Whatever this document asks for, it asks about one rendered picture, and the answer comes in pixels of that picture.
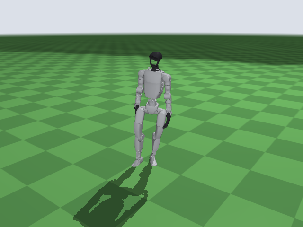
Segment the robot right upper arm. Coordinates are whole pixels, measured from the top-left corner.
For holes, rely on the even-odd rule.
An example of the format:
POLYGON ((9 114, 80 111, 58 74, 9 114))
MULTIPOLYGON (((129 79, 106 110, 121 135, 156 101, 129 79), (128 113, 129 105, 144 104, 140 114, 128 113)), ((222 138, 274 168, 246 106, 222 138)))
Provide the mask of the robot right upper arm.
POLYGON ((136 92, 138 92, 138 93, 143 93, 143 91, 144 91, 144 88, 143 88, 144 72, 145 72, 145 69, 140 70, 138 72, 138 87, 137 87, 137 90, 136 90, 136 92))

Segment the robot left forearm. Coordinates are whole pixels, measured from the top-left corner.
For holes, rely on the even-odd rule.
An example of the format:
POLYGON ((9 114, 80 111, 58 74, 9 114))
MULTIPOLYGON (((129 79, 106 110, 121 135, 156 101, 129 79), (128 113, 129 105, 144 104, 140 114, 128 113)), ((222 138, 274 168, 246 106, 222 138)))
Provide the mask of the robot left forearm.
POLYGON ((166 101, 165 101, 165 103, 166 103, 166 114, 167 113, 170 113, 170 116, 172 115, 172 108, 171 108, 171 103, 172 103, 172 100, 171 100, 171 93, 170 93, 170 99, 167 99, 166 101))

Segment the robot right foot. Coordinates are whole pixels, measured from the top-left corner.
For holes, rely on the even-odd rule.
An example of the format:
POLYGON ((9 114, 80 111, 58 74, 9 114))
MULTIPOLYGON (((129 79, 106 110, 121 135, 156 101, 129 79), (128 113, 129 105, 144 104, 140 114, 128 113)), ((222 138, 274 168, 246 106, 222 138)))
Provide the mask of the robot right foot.
POLYGON ((138 159, 136 159, 134 161, 134 163, 131 165, 132 167, 136 167, 138 166, 141 162, 143 162, 143 157, 141 157, 141 159, 138 161, 138 159))

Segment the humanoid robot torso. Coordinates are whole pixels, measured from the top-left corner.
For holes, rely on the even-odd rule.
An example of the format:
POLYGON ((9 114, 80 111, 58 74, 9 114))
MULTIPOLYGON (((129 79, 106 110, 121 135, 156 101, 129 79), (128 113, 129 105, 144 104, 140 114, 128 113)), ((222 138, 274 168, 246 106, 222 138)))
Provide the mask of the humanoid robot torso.
POLYGON ((163 92, 165 82, 162 79, 162 73, 165 72, 159 69, 156 69, 158 71, 151 71, 151 69, 148 67, 144 72, 144 93, 147 98, 150 98, 146 103, 145 112, 147 114, 157 114, 159 103, 156 99, 163 92))

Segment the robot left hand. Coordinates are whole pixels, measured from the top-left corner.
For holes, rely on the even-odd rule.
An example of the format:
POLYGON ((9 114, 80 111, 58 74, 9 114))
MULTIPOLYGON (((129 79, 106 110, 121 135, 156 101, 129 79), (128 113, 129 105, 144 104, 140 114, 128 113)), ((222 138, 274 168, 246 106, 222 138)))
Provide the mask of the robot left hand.
POLYGON ((166 128, 170 122, 170 118, 171 118, 170 113, 167 113, 166 117, 167 117, 167 120, 166 120, 165 125, 162 127, 163 129, 166 128))

